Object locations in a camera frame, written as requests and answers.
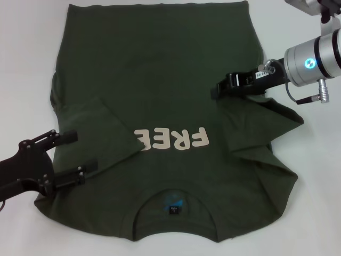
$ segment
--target t-shirt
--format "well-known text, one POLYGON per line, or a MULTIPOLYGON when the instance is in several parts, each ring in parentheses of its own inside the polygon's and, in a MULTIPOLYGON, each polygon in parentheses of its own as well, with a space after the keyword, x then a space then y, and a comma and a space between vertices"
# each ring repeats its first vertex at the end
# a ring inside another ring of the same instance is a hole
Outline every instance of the t-shirt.
POLYGON ((220 242, 284 212, 297 175, 270 142, 303 124, 264 97, 211 100, 263 52, 248 3, 69 6, 51 103, 55 172, 97 158, 86 183, 39 196, 49 218, 136 241, 180 231, 220 242))

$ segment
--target t-shirt sleeve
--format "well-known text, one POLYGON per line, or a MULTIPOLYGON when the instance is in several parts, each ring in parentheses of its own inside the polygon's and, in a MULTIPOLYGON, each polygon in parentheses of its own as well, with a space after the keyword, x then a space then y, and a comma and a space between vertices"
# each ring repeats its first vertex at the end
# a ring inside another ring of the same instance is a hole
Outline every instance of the t-shirt sleeve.
POLYGON ((87 103, 55 109, 60 133, 76 130, 78 141, 56 147, 53 167, 55 173, 98 161, 93 176, 129 158, 144 148, 130 131, 99 98, 87 103))
POLYGON ((269 150, 275 138, 302 125, 303 119, 292 109, 271 98, 226 97, 218 101, 224 138, 235 157, 251 163, 253 171, 274 209, 281 216, 297 175, 269 150))

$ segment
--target white table surface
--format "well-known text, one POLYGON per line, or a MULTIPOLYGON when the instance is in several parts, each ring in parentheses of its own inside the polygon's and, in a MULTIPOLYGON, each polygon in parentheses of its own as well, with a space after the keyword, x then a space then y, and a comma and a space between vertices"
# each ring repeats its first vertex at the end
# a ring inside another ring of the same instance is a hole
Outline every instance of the white table surface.
MULTIPOLYGON (((162 3, 187 3, 163 0, 162 3)), ((205 0, 192 1, 204 3, 205 0)), ((157 0, 0 0, 0 159, 18 143, 58 128, 49 101, 52 75, 68 4, 156 4, 157 0)), ((249 0, 250 15, 267 57, 320 35, 319 17, 284 0, 249 0)), ((139 242, 87 234, 44 217, 28 192, 9 199, 0 213, 0 254, 60 255, 341 255, 341 78, 328 81, 331 102, 297 106, 285 87, 268 96, 296 110, 301 127, 273 142, 279 160, 299 180, 283 217, 247 235, 214 243, 182 233, 152 235, 139 242)), ((317 84, 290 90, 296 99, 317 94, 317 84)))

